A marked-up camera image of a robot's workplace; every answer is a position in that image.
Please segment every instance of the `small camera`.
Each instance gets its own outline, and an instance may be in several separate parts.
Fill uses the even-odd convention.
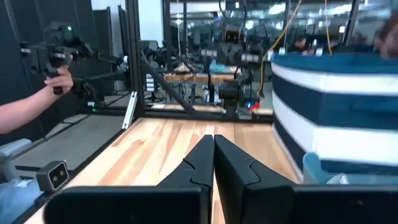
[[[64,161],[50,162],[36,173],[36,179],[41,191],[56,192],[69,179],[67,163]]]

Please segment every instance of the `chair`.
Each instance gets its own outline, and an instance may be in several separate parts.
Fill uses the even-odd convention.
[[[326,184],[333,176],[322,169],[321,160],[314,152],[308,152],[303,157],[303,184]],[[396,175],[377,174],[346,174],[350,184],[398,184]]]
[[[20,139],[18,141],[10,142],[0,146],[0,173],[2,173],[4,176],[3,182],[10,182],[14,179],[20,179],[17,169],[12,163],[12,158],[16,154],[26,149],[30,143],[32,143],[32,141],[28,139]]]

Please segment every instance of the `wooden tabletop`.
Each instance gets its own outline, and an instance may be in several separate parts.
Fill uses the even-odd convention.
[[[234,80],[233,73],[236,70],[236,67],[229,67],[231,74],[224,73],[216,73],[211,75],[212,83],[223,83],[223,82],[231,82]],[[178,72],[189,72],[189,69],[186,65],[180,65],[175,69]],[[186,75],[176,75],[175,73],[168,73],[164,76],[164,79],[168,82],[190,82],[190,83],[207,83],[208,75],[206,73],[196,73],[196,74],[186,74]]]
[[[138,119],[67,186],[157,185],[205,134],[222,134],[257,160],[297,182],[267,124]],[[224,224],[216,182],[213,223]],[[44,224],[43,208],[26,224]]]
[[[166,105],[162,103],[155,103],[151,108],[154,109],[171,109],[171,110],[183,110],[181,105]],[[209,112],[222,112],[223,108],[220,106],[197,106],[193,105],[193,108],[198,111],[209,111]],[[274,113],[274,110],[272,109],[267,109],[267,108],[259,108],[253,110],[253,113],[256,114],[261,114],[261,115],[272,115]]]

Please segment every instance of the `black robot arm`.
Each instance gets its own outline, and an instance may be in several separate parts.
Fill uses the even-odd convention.
[[[69,65],[72,58],[74,61],[79,58],[100,60],[117,65],[125,72],[128,70],[127,56],[115,57],[101,53],[77,37],[72,26],[53,22],[46,32],[49,34],[48,41],[34,45],[21,43],[22,56],[30,56],[30,69],[33,74],[56,77],[57,68]],[[61,95],[62,93],[61,88],[54,88],[54,94]]]

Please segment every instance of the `robot workstation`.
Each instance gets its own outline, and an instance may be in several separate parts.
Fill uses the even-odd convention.
[[[0,0],[0,113],[56,99],[0,135],[0,224],[397,222],[396,11],[148,2]]]

